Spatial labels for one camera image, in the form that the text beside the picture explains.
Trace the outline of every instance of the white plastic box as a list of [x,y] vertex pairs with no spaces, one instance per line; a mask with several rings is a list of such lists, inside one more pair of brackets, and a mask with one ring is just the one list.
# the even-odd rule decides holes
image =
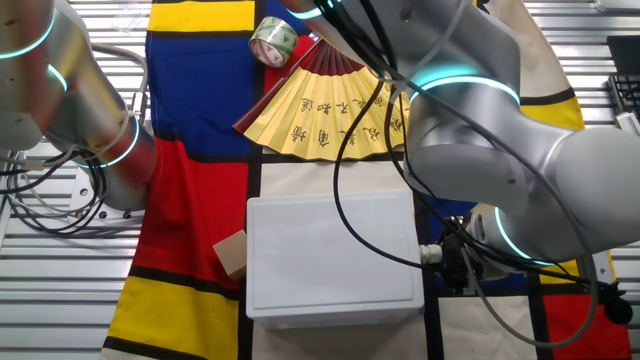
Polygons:
[[[366,240],[419,262],[408,191],[341,196]],[[424,306],[420,269],[361,245],[333,195],[255,198],[247,209],[247,315],[267,328],[400,322]]]

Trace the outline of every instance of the beige fabric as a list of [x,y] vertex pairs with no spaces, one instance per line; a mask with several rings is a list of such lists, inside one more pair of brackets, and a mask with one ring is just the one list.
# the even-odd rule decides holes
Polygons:
[[520,96],[548,96],[570,87],[551,45],[522,0],[491,0],[485,6],[491,16],[511,28],[518,39],[521,59]]
[[98,360],[153,360],[146,356],[133,355],[129,353],[123,353],[118,350],[103,348],[100,352],[100,358]]
[[[498,314],[518,332],[533,338],[529,300],[525,296],[491,297]],[[441,298],[440,321],[445,359],[525,360],[537,359],[535,347],[504,330],[482,300]]]
[[[332,163],[265,164],[260,196],[332,193]],[[407,189],[393,164],[345,163],[341,193]],[[254,324],[254,360],[424,359],[427,351],[423,317],[399,325],[271,330]]]
[[[261,197],[330,194],[333,163],[265,164]],[[340,166],[340,193],[409,188],[389,161],[351,162]]]

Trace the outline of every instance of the keyboard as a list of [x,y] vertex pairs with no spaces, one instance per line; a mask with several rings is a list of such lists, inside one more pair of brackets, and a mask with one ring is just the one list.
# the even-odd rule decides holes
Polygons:
[[609,86],[617,113],[634,112],[640,119],[640,75],[613,75]]

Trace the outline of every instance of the white lid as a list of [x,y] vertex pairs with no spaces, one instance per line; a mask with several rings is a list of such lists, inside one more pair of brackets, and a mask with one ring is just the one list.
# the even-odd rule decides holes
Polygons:
[[[367,241],[419,262],[409,192],[345,194],[341,200]],[[361,245],[338,217],[333,195],[251,199],[247,217],[249,316],[422,306],[420,270]]]

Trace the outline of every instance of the red fabric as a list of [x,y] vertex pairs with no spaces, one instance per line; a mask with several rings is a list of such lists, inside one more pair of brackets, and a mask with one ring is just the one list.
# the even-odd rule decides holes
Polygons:
[[268,92],[273,85],[278,82],[282,77],[286,76],[291,67],[295,65],[300,58],[307,53],[307,50],[313,45],[313,40],[308,36],[301,36],[300,41],[298,42],[298,46],[293,49],[293,53],[287,61],[287,65],[282,69],[273,69],[270,67],[266,67],[266,71],[264,74],[264,92]]
[[[551,341],[571,336],[584,322],[591,298],[588,295],[553,295],[544,297]],[[598,306],[593,324],[577,342],[553,350],[555,360],[630,359],[631,345],[626,326],[610,322],[604,308]]]
[[199,163],[180,141],[156,143],[159,160],[133,265],[239,289],[212,246],[244,228],[248,165]]

